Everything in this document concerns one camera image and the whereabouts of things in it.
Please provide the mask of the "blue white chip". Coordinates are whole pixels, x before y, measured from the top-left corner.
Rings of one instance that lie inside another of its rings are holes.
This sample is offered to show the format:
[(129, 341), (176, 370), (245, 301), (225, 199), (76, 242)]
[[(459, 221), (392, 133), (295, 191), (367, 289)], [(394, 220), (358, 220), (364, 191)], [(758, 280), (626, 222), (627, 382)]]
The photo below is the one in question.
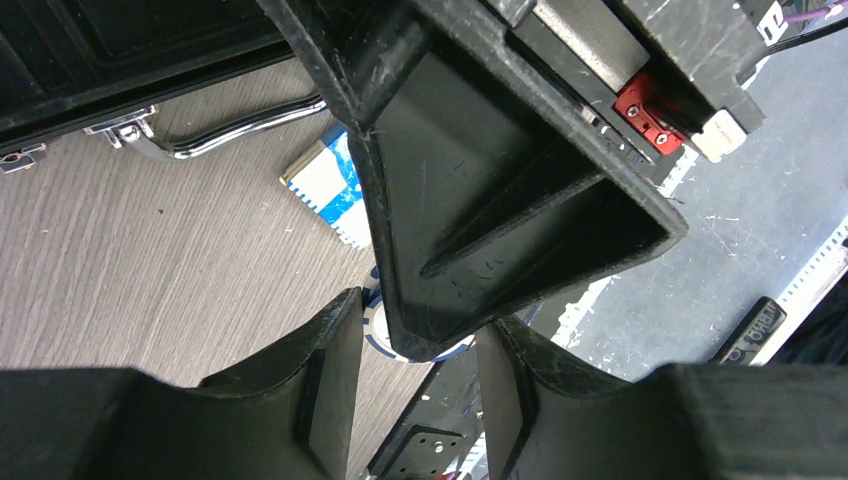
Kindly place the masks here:
[[(404, 364), (415, 363), (415, 360), (399, 354), (391, 346), (377, 266), (374, 266), (365, 277), (362, 292), (364, 295), (362, 324), (365, 341), (378, 353), (389, 359)], [(440, 363), (455, 358), (470, 350), (474, 343), (475, 336), (469, 335), (430, 360), (430, 363)]]

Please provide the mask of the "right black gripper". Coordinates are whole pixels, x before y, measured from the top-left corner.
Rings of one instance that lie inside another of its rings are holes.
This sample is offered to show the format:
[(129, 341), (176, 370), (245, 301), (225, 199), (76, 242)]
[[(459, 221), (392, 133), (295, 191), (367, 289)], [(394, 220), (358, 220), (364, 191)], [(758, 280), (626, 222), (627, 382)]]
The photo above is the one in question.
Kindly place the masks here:
[(601, 135), (656, 164), (720, 158), (764, 120), (743, 77), (765, 45), (729, 1), (262, 9), (347, 128), (390, 342), (415, 361), (686, 234)]

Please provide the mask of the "blue playing card deck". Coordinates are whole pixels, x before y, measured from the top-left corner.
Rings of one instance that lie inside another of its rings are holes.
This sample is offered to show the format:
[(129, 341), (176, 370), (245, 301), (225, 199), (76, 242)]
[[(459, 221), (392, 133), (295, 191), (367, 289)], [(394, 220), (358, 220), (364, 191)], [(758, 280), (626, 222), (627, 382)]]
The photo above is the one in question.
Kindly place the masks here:
[(348, 149), (345, 126), (333, 124), (280, 176), (340, 240), (357, 250), (371, 245), (371, 233), (359, 176)]

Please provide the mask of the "black poker chip case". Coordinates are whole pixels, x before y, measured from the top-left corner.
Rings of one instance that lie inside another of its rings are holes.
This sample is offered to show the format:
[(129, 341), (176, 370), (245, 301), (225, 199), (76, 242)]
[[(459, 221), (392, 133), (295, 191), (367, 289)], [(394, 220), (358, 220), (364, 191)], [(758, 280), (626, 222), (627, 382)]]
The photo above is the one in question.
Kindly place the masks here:
[(5, 1), (1, 170), (77, 130), (179, 162), (321, 112), (312, 94), (176, 142), (148, 124), (159, 102), (292, 57), (254, 1)]

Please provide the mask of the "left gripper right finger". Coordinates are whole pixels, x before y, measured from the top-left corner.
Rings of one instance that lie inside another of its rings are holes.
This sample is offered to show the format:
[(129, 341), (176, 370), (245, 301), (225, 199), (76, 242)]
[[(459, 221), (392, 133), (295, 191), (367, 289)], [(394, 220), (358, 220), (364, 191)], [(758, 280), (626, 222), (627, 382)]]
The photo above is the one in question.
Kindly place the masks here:
[(843, 479), (847, 371), (668, 364), (627, 382), (515, 317), (476, 336), (493, 479)]

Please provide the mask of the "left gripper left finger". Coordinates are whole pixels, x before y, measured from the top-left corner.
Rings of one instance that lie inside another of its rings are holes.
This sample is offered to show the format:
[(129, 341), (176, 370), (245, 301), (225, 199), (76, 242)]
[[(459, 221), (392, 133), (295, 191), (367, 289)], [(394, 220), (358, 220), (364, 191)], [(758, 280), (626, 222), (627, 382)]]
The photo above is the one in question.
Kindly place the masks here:
[(362, 349), (350, 288), (242, 361), (178, 387), (132, 368), (5, 370), (5, 479), (342, 479)]

